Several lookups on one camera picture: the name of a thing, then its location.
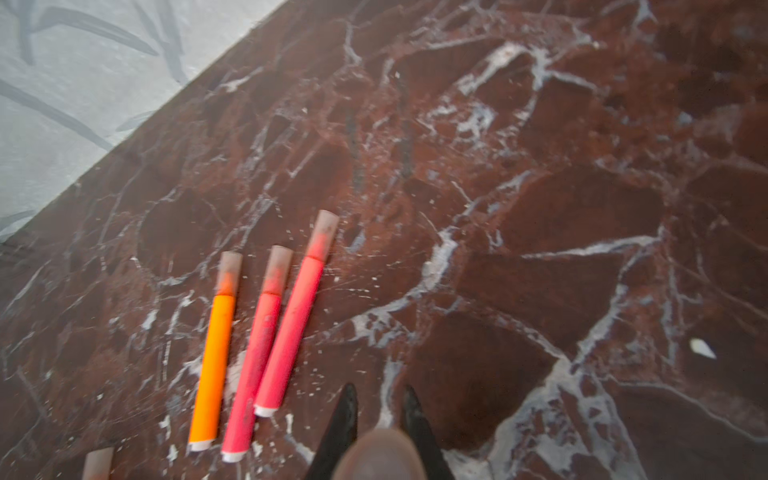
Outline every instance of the pink marker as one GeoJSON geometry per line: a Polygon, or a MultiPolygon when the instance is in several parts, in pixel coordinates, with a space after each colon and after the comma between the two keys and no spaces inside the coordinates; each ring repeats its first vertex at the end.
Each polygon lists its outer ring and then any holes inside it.
{"type": "Polygon", "coordinates": [[[306,248],[296,285],[293,286],[275,346],[270,354],[270,360],[266,363],[264,378],[256,395],[256,414],[259,417],[271,417],[283,403],[304,326],[310,316],[317,285],[323,275],[323,268],[338,225],[339,218],[328,211],[321,210],[317,215],[310,245],[306,248]]]}
{"type": "Polygon", "coordinates": [[[275,245],[266,263],[248,350],[240,373],[240,382],[237,384],[230,421],[227,423],[227,432],[224,434],[224,443],[221,446],[221,459],[228,463],[239,462],[250,447],[253,424],[256,421],[253,401],[264,374],[266,359],[272,349],[277,316],[280,314],[280,301],[283,298],[292,255],[292,250],[275,245]]]}

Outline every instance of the red marble floor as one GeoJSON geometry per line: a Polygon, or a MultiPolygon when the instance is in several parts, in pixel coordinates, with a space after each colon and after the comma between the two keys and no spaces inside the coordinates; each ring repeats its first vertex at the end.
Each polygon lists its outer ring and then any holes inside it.
{"type": "Polygon", "coordinates": [[[0,476],[115,445],[116,480],[300,478],[354,382],[361,430],[412,384],[457,478],[765,478],[766,25],[288,2],[3,244],[0,476]],[[186,454],[220,252],[231,385],[267,248],[318,208],[343,220],[284,408],[238,466],[186,454]]]}

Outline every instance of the marker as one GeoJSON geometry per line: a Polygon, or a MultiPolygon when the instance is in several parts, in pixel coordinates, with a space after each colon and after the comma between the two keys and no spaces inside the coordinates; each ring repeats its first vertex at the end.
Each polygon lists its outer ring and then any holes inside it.
{"type": "Polygon", "coordinates": [[[310,316],[317,285],[323,275],[323,267],[338,225],[339,218],[328,211],[321,210],[317,215],[310,244],[306,248],[299,276],[293,286],[275,346],[266,363],[264,378],[256,395],[256,414],[259,417],[271,417],[283,403],[304,326],[310,316]]]}
{"type": "Polygon", "coordinates": [[[237,384],[235,401],[232,404],[230,421],[221,446],[221,459],[227,463],[239,462],[250,448],[253,424],[253,401],[261,383],[270,356],[272,340],[275,337],[275,325],[280,314],[280,302],[286,286],[290,258],[293,250],[285,247],[272,247],[270,259],[266,263],[266,273],[261,286],[261,296],[253,318],[248,350],[237,384]]]}
{"type": "Polygon", "coordinates": [[[200,373],[200,384],[197,387],[190,427],[189,446],[192,452],[209,449],[219,428],[221,396],[227,374],[227,350],[230,348],[235,295],[242,264],[243,256],[239,253],[221,254],[216,296],[214,305],[210,309],[208,337],[205,340],[203,370],[200,373]]]}

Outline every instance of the gray patterned floor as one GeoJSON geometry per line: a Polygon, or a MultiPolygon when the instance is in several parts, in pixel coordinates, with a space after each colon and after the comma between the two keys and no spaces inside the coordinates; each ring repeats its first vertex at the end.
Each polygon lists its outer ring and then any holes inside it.
{"type": "Polygon", "coordinates": [[[281,0],[0,0],[0,240],[281,0]]]}

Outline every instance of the white debris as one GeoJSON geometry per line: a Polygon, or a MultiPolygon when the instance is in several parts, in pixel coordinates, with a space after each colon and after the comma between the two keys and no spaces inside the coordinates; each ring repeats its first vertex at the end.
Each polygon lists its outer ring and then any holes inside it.
{"type": "Polygon", "coordinates": [[[179,451],[176,449],[176,445],[171,444],[168,448],[168,456],[166,458],[171,465],[173,465],[174,461],[179,458],[179,451]]]}
{"type": "Polygon", "coordinates": [[[710,346],[707,345],[707,342],[704,342],[702,339],[692,338],[690,339],[689,345],[691,352],[706,356],[708,359],[717,359],[715,352],[713,352],[710,346]]]}
{"type": "Polygon", "coordinates": [[[286,414],[286,432],[288,435],[293,434],[293,413],[286,414]]]}
{"type": "Polygon", "coordinates": [[[165,429],[165,439],[170,438],[170,415],[165,415],[162,422],[158,423],[161,429],[165,429]]]}
{"type": "Polygon", "coordinates": [[[259,442],[253,442],[250,444],[250,449],[253,450],[253,456],[259,458],[261,452],[264,451],[264,447],[259,442]]]}

